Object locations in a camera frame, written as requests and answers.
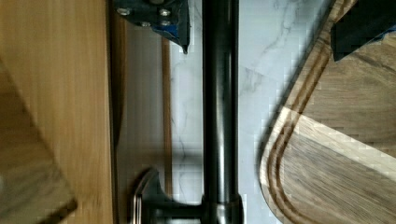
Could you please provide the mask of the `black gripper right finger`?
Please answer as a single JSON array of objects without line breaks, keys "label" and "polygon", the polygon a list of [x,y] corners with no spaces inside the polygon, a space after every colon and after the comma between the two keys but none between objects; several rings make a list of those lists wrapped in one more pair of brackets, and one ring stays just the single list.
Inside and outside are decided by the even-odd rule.
[{"label": "black gripper right finger", "polygon": [[360,47],[393,32],[396,0],[357,0],[331,29],[333,59],[338,62]]}]

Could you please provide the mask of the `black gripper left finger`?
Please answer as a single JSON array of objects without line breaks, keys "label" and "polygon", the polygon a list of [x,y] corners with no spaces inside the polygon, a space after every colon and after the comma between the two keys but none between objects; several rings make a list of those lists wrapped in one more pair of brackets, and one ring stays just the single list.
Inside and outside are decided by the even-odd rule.
[{"label": "black gripper left finger", "polygon": [[113,7],[128,22],[149,27],[153,32],[181,47],[190,45],[188,0],[113,0]]}]

